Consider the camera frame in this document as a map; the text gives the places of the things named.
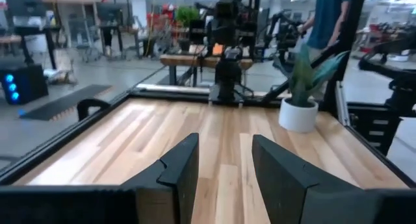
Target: black floor mat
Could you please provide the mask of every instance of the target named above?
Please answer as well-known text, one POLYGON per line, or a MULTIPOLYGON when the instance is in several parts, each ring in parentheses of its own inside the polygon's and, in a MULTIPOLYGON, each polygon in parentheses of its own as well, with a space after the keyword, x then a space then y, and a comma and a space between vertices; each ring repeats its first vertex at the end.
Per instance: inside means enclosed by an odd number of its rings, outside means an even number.
POLYGON ((66 113, 71 112, 79 101, 96 97, 97 95, 108 90, 111 86, 93 84, 80 89, 76 92, 61 97, 55 101, 36 108, 26 114, 20 116, 21 119, 35 119, 35 120, 57 120, 66 113))

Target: concrete floor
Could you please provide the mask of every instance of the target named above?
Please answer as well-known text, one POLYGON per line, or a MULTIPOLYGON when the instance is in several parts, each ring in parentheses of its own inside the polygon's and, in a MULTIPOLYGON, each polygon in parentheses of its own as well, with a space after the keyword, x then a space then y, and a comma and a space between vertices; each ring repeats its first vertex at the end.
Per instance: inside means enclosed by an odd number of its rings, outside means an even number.
MULTIPOLYGON (((385 99, 391 95, 391 91, 387 88, 389 79, 359 71, 357 62, 351 59, 346 72, 344 85, 347 101, 384 103, 385 99)), ((68 63, 65 62, 60 63, 60 66, 67 65, 68 63)), ((409 69, 413 64, 401 63, 400 65, 405 65, 409 69)), ((76 113, 71 113, 58 121, 21 120, 20 114, 90 84, 112 85, 114 88, 101 96, 103 100, 108 101, 143 79, 146 79, 143 83, 147 84, 159 82, 168 75, 167 68, 161 69, 162 67, 159 61, 147 59, 107 62, 102 58, 89 64, 75 60, 74 71, 79 81, 77 86, 50 86, 49 96, 25 106, 10 106, 0 96, 0 168, 13 163, 37 145, 77 122, 76 113)), ((184 72, 185 69, 178 68, 178 72, 184 72)), ((213 74, 204 71, 202 79, 212 80, 213 74)), ((267 92, 272 85, 281 84, 284 81, 285 77, 272 67, 271 62, 255 64, 248 72, 248 87, 255 91, 267 92)), ((416 180, 416 136, 410 130, 414 129, 414 126, 416 122, 412 119, 405 119, 401 123, 388 158, 413 180, 416 180)))

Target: blue light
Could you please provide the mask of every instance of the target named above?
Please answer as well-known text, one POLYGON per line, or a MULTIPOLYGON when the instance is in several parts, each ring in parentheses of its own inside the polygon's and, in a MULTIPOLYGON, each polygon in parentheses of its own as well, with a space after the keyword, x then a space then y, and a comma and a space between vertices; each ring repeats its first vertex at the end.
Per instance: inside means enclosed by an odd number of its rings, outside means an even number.
POLYGON ((10 92, 14 92, 14 91, 16 91, 16 88, 17 88, 17 86, 16 86, 15 84, 11 84, 11 85, 9 85, 9 86, 8 86, 8 90, 9 90, 10 92))
POLYGON ((16 93, 16 92, 14 92, 13 94, 12 94, 12 100, 13 101, 17 101, 19 99, 19 94, 18 93, 16 93))
POLYGON ((14 76, 11 74, 6 75, 6 82, 13 82, 14 76))

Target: metal frame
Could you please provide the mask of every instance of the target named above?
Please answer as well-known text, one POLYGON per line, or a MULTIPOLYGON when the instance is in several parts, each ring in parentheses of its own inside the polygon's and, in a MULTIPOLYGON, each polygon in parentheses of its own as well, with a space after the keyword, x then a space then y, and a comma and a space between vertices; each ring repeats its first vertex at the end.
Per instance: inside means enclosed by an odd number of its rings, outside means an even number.
MULTIPOLYGON (((103 104, 101 110, 95 112, 88 117, 80 117, 80 121, 77 124, 68 127, 49 141, 39 145, 36 149, 23 156, 18 162, 5 168, 0 173, 0 185, 11 185, 19 178, 24 176, 30 170, 34 169, 37 165, 42 163, 45 159, 56 153, 58 150, 67 145, 70 141, 75 139, 78 135, 84 132, 87 128, 97 123, 104 118, 111 111, 119 107, 122 103, 130 98, 146 98, 146 99, 163 99, 169 101, 186 101, 207 103, 209 101, 209 92, 203 92, 201 89, 186 90, 186 91, 169 91, 151 88, 131 88, 128 91, 115 97, 110 103, 103 104)), ((218 105, 233 105, 227 103, 215 103, 218 105)), ((279 108, 281 104, 281 98, 271 103, 264 104, 259 99, 247 100, 244 102, 244 106, 258 106, 262 108, 279 108)), ((399 170, 390 160, 388 160, 377 149, 373 148, 366 139, 364 139, 359 133, 357 133, 352 127, 346 126, 346 129, 351 132, 372 154, 374 154, 382 163, 384 163, 398 178, 406 183, 410 188, 416 188, 416 183, 412 181, 406 174, 399 170)))

